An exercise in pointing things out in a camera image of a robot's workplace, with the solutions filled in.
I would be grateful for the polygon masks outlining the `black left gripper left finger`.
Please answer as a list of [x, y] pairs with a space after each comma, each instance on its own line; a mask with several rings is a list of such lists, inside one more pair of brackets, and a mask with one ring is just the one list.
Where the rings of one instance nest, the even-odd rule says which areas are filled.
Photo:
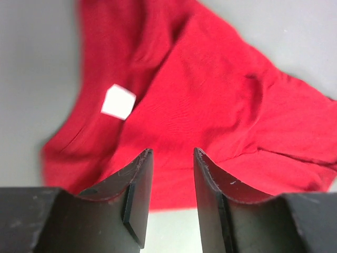
[[1, 252], [139, 252], [145, 246], [154, 154], [73, 195], [1, 188]]

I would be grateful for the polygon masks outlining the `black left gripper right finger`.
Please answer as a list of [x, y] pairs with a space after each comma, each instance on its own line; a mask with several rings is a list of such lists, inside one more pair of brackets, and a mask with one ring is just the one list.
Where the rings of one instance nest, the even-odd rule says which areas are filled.
[[336, 193], [256, 190], [194, 150], [204, 252], [336, 252]]

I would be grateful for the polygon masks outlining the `dark red t-shirt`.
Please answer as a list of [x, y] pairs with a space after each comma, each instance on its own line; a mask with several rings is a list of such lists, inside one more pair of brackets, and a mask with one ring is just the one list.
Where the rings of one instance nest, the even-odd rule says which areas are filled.
[[196, 206], [193, 149], [271, 195], [327, 191], [336, 101], [277, 69], [197, 1], [78, 1], [82, 85], [42, 149], [77, 194], [154, 151], [151, 210]]

